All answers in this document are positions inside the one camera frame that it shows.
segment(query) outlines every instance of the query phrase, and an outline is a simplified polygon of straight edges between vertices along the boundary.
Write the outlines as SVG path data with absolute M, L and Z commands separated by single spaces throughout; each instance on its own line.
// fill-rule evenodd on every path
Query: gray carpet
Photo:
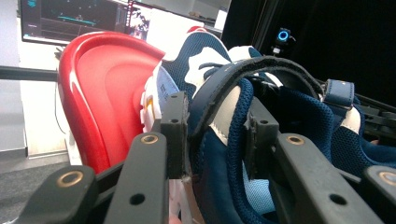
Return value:
M 16 218 L 32 193 L 53 172 L 69 165 L 56 163 L 0 175 L 0 223 Z

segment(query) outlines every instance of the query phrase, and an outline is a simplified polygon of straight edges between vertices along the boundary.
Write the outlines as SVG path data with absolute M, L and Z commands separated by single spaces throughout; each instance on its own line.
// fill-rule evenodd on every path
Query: screen display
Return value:
M 22 41 L 67 45 L 90 32 L 125 33 L 127 8 L 107 0 L 21 0 Z

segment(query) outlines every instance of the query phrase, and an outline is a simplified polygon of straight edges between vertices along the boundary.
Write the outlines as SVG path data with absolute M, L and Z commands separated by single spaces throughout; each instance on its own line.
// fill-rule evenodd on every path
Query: black cable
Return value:
M 61 130 L 62 133 L 66 134 L 66 132 L 62 129 L 61 124 L 59 123 L 59 120 L 58 120 L 58 115 L 56 114 L 56 91 L 57 90 L 58 90 L 58 82 L 55 82 L 55 94 L 54 94 L 55 119 L 56 119 L 56 123 L 58 124 L 59 130 Z

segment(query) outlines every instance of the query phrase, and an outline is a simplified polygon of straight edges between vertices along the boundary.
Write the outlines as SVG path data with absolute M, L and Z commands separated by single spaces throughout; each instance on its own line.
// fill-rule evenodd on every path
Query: threaded hole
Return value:
M 131 205 L 139 205 L 143 203 L 145 200 L 146 200 L 145 195 L 138 193 L 130 198 L 129 203 Z
M 330 195 L 330 200 L 332 200 L 334 203 L 340 204 L 340 205 L 346 205 L 347 200 L 344 199 L 344 197 L 338 195 L 338 194 L 331 194 Z

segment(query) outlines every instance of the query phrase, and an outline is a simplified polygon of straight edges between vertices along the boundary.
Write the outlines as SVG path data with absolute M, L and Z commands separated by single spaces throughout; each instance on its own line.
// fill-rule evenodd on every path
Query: white padding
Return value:
M 184 80 L 187 83 L 190 83 L 196 87 L 195 93 L 192 97 L 195 96 L 196 92 L 204 85 L 204 73 L 213 67 L 204 67 L 200 68 L 200 66 L 204 63 L 217 63 L 217 64 L 227 64 L 228 60 L 224 59 L 219 53 L 217 53 L 212 48 L 203 48 L 202 52 L 192 56 L 189 58 L 189 72 L 184 77 Z
M 228 55 L 231 58 L 232 62 L 238 62 L 241 60 L 245 59 L 250 59 L 250 53 L 248 50 L 252 48 L 251 46 L 238 46 L 238 47 L 233 47 L 228 51 Z
M 355 107 L 352 107 L 351 110 L 346 112 L 346 118 L 341 123 L 341 126 L 359 134 L 359 129 L 361 128 L 361 114 Z
M 233 112 L 235 111 L 240 93 L 240 87 L 236 86 L 233 88 L 221 104 L 219 112 L 210 124 L 210 127 L 216 133 L 216 136 L 225 146 L 227 146 L 231 120 L 233 119 Z

